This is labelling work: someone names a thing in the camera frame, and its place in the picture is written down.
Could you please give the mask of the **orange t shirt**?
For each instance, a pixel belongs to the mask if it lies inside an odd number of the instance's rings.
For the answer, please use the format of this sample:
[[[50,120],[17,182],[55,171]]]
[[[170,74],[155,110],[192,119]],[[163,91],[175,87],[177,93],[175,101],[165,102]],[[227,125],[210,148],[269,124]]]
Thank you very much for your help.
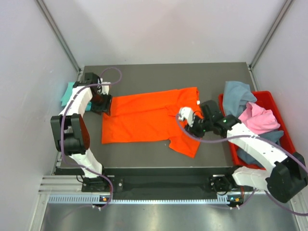
[[[194,158],[200,142],[176,122],[183,107],[199,111],[197,87],[114,97],[111,114],[102,118],[102,144],[169,140],[170,149]]]

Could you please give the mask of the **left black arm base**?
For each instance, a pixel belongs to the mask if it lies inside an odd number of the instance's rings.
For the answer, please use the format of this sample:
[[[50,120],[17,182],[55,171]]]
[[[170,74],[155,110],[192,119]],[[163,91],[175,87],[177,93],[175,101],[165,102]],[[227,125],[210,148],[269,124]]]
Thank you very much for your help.
[[[82,175],[76,176],[76,180],[81,183],[81,191],[84,193],[107,193],[111,192],[111,185],[110,183],[101,177],[96,178],[86,178]],[[118,177],[111,177],[109,179],[113,185],[114,192],[121,192],[124,186],[124,179]]]

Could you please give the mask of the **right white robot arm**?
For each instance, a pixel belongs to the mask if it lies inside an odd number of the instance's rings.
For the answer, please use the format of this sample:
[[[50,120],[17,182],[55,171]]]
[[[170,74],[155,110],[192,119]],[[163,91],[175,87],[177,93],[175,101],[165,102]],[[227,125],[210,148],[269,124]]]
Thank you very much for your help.
[[[235,166],[224,175],[226,190],[249,186],[269,192],[281,203],[286,203],[308,185],[308,174],[301,154],[288,154],[277,144],[268,141],[249,129],[233,115],[223,115],[218,105],[206,101],[200,105],[201,116],[189,107],[181,108],[179,119],[186,120],[185,130],[197,141],[206,132],[219,135],[257,160],[262,169]]]

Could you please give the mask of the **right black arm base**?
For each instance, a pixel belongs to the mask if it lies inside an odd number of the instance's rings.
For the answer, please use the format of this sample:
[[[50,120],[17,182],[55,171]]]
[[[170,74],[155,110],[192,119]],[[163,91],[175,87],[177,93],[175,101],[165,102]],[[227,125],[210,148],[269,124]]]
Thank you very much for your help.
[[[254,189],[250,186],[239,186],[231,177],[225,175],[212,175],[208,178],[210,190],[219,195],[226,195],[230,192],[252,192]]]

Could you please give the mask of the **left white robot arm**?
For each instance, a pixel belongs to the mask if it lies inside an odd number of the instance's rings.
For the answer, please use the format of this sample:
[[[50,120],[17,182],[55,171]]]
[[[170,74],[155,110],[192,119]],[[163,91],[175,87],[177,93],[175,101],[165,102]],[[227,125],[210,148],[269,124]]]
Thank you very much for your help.
[[[91,103],[91,112],[110,115],[113,97],[109,94],[109,85],[95,73],[86,73],[82,81],[73,84],[72,95],[63,111],[50,120],[56,149],[62,156],[73,159],[85,177],[93,179],[92,185],[99,191],[108,188],[109,179],[103,175],[102,164],[90,150],[90,135],[83,115],[88,103]]]

